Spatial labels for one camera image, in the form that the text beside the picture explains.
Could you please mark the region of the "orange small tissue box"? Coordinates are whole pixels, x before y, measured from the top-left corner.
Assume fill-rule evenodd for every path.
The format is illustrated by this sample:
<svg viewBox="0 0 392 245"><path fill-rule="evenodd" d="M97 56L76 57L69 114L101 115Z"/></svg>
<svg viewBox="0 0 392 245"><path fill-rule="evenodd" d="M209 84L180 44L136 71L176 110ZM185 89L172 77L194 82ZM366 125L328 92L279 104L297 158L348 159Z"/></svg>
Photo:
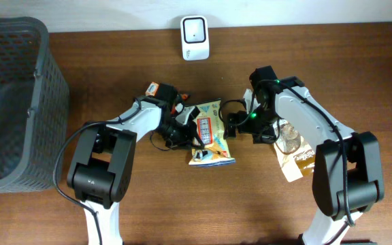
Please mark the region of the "orange small tissue box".
<svg viewBox="0 0 392 245"><path fill-rule="evenodd" d="M159 84L156 82L151 82L146 89L145 96L152 96L154 97L159 89Z"/></svg>

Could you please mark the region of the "white barcode scanner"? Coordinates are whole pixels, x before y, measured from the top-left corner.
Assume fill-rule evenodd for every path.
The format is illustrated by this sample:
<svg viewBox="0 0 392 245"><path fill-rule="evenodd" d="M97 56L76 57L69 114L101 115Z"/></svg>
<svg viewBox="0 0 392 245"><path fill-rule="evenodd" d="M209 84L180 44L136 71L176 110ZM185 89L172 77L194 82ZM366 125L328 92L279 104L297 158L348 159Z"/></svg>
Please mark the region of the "white barcode scanner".
<svg viewBox="0 0 392 245"><path fill-rule="evenodd" d="M182 57L185 61L205 60L210 55L208 21L204 16L185 16L180 20Z"/></svg>

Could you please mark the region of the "yellow wet wipes pack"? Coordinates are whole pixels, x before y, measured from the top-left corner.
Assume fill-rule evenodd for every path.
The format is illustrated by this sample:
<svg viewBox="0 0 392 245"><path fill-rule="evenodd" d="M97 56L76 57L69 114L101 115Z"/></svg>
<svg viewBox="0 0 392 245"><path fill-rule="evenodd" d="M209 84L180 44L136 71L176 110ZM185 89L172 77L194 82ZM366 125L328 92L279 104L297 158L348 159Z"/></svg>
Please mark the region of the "yellow wet wipes pack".
<svg viewBox="0 0 392 245"><path fill-rule="evenodd" d="M218 116L220 105L220 99L195 105L199 114L193 122L197 125L197 133L204 147L201 150L192 149L190 166L214 167L235 163L224 139L224 123Z"/></svg>

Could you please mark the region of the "red black snack packet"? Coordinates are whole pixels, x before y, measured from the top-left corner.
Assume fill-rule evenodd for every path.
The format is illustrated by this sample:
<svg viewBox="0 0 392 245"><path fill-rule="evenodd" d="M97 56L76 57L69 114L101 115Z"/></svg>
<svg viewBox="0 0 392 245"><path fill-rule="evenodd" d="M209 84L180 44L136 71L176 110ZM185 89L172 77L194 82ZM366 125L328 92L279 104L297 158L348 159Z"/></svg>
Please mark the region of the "red black snack packet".
<svg viewBox="0 0 392 245"><path fill-rule="evenodd" d="M171 115L175 114L180 114L184 107L185 107L185 102L188 100L190 95L188 93L180 93L177 94L177 97L174 100L174 104L171 108Z"/></svg>

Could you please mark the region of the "brown mushroom snack bag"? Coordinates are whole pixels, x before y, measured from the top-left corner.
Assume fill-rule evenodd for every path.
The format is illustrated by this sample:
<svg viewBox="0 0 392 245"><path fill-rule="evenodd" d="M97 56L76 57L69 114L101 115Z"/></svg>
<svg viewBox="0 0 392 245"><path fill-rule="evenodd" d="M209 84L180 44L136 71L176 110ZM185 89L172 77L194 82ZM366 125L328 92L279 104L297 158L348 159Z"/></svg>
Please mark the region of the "brown mushroom snack bag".
<svg viewBox="0 0 392 245"><path fill-rule="evenodd" d="M285 119L274 125L274 150L279 166L288 182L314 173L315 152L297 130Z"/></svg>

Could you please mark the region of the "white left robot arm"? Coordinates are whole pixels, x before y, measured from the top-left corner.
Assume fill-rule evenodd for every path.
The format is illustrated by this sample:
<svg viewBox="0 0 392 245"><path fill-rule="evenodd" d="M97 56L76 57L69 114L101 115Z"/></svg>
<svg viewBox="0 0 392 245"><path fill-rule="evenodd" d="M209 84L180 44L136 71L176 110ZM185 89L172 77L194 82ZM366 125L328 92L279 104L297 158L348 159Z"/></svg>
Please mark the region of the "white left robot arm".
<svg viewBox="0 0 392 245"><path fill-rule="evenodd" d="M184 104L184 95L168 84L151 83L124 113L107 121L87 122L68 139L77 139L67 174L75 196L71 202L86 215L89 244L122 244L119 204L131 180L135 147L157 132L165 150L201 149L199 109Z"/></svg>

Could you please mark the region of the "dark grey plastic basket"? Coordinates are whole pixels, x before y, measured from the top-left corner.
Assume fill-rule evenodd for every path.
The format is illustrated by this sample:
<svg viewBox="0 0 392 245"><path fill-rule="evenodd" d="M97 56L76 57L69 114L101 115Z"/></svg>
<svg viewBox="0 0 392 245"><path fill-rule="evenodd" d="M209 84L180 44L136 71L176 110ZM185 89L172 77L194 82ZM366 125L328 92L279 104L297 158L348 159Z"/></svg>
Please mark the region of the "dark grey plastic basket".
<svg viewBox="0 0 392 245"><path fill-rule="evenodd" d="M69 86L45 24L0 18L0 193L43 191L60 179L68 115Z"/></svg>

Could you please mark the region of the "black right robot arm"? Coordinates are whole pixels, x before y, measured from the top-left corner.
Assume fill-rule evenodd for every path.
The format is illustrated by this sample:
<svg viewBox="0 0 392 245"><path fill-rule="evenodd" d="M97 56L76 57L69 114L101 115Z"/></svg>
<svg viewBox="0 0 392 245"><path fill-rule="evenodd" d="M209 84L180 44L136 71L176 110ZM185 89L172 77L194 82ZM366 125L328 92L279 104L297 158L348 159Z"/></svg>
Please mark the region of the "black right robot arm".
<svg viewBox="0 0 392 245"><path fill-rule="evenodd" d="M296 76L278 78L272 67L249 76L252 91L239 99L244 110L221 116L225 137L251 134L256 144L273 144L285 119L315 153L312 193L318 206L298 244L341 244L355 221L382 201L385 186L377 137L357 133L325 110Z"/></svg>

